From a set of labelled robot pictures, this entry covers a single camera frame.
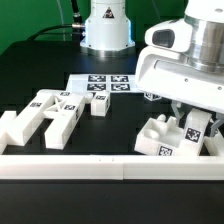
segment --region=white foam block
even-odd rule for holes
[[[7,128],[16,118],[16,111],[5,111],[0,119],[0,154],[7,146]]]
[[[105,117],[110,107],[110,92],[101,91],[95,94],[91,102],[91,115]]]
[[[54,96],[37,95],[7,129],[8,144],[24,146],[43,121],[43,111],[52,105]]]
[[[71,94],[45,132],[46,148],[63,149],[85,106],[85,97]]]

